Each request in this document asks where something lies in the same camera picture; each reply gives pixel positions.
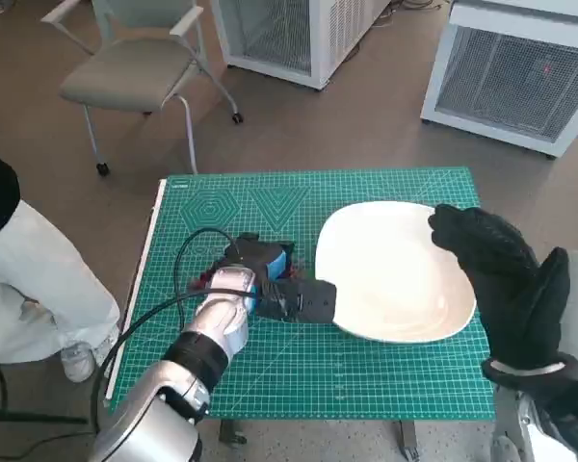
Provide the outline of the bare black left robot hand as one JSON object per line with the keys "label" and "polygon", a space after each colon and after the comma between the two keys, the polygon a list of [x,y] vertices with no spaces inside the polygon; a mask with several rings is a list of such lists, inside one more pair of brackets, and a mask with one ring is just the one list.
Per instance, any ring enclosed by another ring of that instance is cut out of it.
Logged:
{"label": "bare black left robot hand", "polygon": [[224,251],[220,268],[242,266],[252,270],[258,283],[288,278],[292,271],[295,244],[290,241],[262,241],[256,233],[242,233]]}

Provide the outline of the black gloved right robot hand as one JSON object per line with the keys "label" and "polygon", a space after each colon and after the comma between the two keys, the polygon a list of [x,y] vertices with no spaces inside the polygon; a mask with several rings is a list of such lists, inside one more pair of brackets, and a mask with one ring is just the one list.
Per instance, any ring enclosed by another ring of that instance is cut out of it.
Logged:
{"label": "black gloved right robot hand", "polygon": [[490,357],[523,371],[558,362],[567,251],[555,247],[539,262],[518,229],[481,208],[439,204],[428,223],[433,243],[456,256],[471,283]]}

